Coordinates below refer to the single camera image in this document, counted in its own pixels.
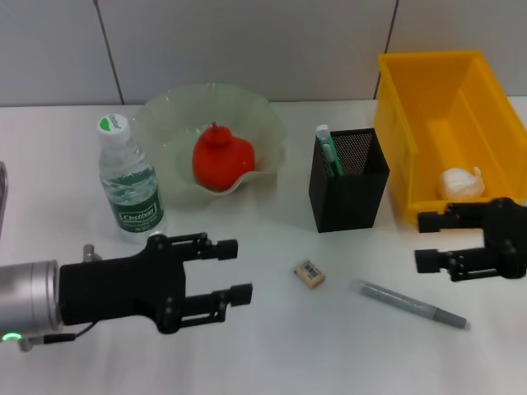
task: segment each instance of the plastic bottle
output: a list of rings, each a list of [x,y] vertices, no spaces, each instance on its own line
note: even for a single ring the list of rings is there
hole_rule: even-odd
[[[166,231],[166,219],[154,168],[132,139],[128,120],[109,114],[98,123],[102,146],[100,181],[124,238],[144,243]]]

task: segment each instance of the yellow bin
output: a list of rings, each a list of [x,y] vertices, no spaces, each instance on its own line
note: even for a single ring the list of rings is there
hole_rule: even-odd
[[[481,53],[382,54],[379,67],[375,131],[406,221],[445,210],[440,176],[454,167],[481,170],[471,202],[527,198],[527,133]]]

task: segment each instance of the tile grout line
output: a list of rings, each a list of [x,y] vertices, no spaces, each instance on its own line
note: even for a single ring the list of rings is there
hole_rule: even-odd
[[[395,0],[394,14],[392,15],[392,21],[389,24],[388,38],[386,39],[386,46],[385,46],[384,53],[388,53],[389,41],[391,40],[392,33],[394,32],[395,17],[397,16],[398,9],[399,9],[399,0]],[[377,77],[377,83],[375,84],[375,92],[373,93],[374,100],[377,99],[377,91],[379,90],[379,84],[380,84],[380,72],[379,72],[379,76]]]
[[[100,30],[102,31],[102,36],[105,40],[106,52],[108,53],[108,58],[110,59],[110,66],[114,75],[115,86],[117,87],[117,92],[119,93],[119,99],[121,100],[121,105],[124,105],[123,92],[121,91],[121,84],[119,83],[119,78],[117,77],[117,70],[115,69],[114,57],[112,56],[112,51],[110,50],[110,43],[108,42],[108,36],[106,35],[105,23],[102,21],[102,15],[100,14],[99,0],[93,0],[93,5],[96,8],[97,17],[99,18]]]

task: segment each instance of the black mesh pen holder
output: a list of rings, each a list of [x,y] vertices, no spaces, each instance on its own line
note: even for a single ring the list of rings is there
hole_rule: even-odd
[[[320,233],[371,228],[389,175],[375,129],[331,132],[331,137],[343,176],[330,175],[315,139],[310,200],[316,227]]]

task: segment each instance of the clear bowl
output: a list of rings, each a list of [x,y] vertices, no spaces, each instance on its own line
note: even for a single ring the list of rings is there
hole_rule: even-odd
[[[226,191],[204,188],[194,179],[192,154],[201,133],[212,122],[253,145],[255,170],[242,175]],[[226,195],[261,174],[277,171],[286,132],[262,96],[239,86],[182,86],[148,101],[131,122],[133,135],[156,168],[164,202],[207,201]]]

